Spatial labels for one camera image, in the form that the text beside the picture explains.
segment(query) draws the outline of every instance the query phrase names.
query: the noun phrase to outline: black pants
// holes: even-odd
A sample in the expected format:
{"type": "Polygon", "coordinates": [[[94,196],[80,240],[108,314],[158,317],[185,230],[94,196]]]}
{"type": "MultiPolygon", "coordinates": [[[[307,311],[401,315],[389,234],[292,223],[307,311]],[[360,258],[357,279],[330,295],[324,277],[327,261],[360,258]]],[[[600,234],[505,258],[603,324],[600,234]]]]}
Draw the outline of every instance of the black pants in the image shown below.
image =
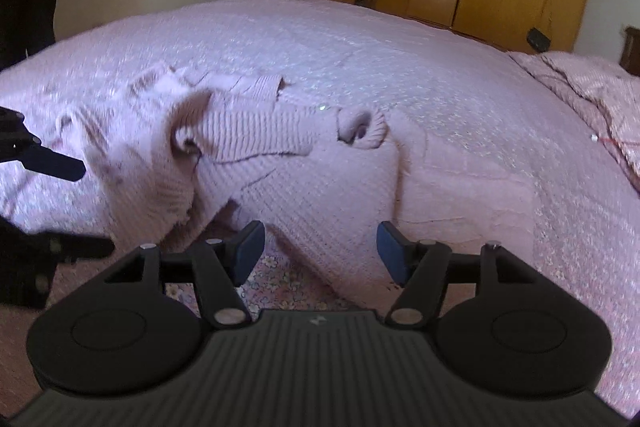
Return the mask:
{"type": "Polygon", "coordinates": [[[0,0],[0,71],[54,44],[57,0],[0,0]]]}

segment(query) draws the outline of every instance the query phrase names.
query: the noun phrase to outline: person's leg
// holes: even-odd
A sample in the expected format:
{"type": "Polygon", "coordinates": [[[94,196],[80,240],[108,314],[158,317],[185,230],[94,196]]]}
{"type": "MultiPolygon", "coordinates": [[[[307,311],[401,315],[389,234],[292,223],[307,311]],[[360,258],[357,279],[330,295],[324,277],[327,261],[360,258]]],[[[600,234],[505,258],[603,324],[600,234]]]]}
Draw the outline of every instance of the person's leg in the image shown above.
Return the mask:
{"type": "Polygon", "coordinates": [[[57,0],[27,0],[22,28],[30,57],[56,43],[53,31],[56,3],[57,0]]]}
{"type": "Polygon", "coordinates": [[[25,5],[25,0],[0,0],[0,71],[26,57],[21,27],[25,5]]]}

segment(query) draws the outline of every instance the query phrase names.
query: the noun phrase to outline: bed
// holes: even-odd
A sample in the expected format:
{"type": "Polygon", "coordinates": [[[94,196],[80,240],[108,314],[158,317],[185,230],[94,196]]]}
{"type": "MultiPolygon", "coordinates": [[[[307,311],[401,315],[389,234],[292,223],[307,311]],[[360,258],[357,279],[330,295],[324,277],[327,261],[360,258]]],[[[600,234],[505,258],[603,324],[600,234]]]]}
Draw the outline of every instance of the bed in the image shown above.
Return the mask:
{"type": "MultiPolygon", "coordinates": [[[[529,179],[538,202],[530,262],[610,328],[614,350],[600,396],[627,416],[640,407],[638,193],[574,110],[509,55],[323,0],[224,0],[129,18],[60,42],[0,74],[0,87],[4,95],[19,92],[25,77],[46,79],[43,86],[74,78],[93,96],[108,97],[111,78],[133,76],[158,60],[228,74],[281,74],[330,105],[401,107],[433,136],[529,179]]],[[[102,266],[61,269],[54,294],[102,266]]],[[[188,287],[169,293],[195,308],[188,287]]],[[[240,293],[252,312],[352,305],[269,250],[240,293]]],[[[23,347],[32,320],[26,312],[1,312],[1,413],[37,391],[23,347]]]]}

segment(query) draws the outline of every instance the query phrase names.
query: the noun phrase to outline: wooden headboard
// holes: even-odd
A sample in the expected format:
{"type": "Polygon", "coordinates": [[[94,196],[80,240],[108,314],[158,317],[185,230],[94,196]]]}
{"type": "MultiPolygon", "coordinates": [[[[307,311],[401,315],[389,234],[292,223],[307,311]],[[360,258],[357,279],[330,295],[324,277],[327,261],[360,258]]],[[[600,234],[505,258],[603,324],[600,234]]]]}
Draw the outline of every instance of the wooden headboard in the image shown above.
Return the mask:
{"type": "Polygon", "coordinates": [[[628,73],[640,76],[640,30],[628,26],[625,33],[625,47],[620,58],[620,66],[628,73]]]}

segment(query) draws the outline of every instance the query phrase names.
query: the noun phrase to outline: silver screw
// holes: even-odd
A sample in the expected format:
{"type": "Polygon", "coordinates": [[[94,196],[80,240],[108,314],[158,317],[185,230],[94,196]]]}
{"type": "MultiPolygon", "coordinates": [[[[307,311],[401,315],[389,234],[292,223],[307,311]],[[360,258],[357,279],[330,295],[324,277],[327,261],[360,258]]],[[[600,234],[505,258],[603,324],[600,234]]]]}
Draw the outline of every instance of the silver screw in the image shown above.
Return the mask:
{"type": "Polygon", "coordinates": [[[398,308],[391,313],[391,320],[402,326],[413,326],[422,322],[422,314],[414,308],[398,308]]]}
{"type": "Polygon", "coordinates": [[[246,315],[238,308],[223,308],[213,315],[218,324],[223,326],[235,326],[245,321],[246,315]]]}
{"type": "Polygon", "coordinates": [[[36,292],[45,294],[49,291],[49,279],[47,279],[46,275],[39,273],[36,275],[36,292]]]}
{"type": "Polygon", "coordinates": [[[49,251],[51,253],[62,252],[62,245],[60,244],[60,241],[56,238],[51,239],[51,241],[49,241],[49,251]]]}

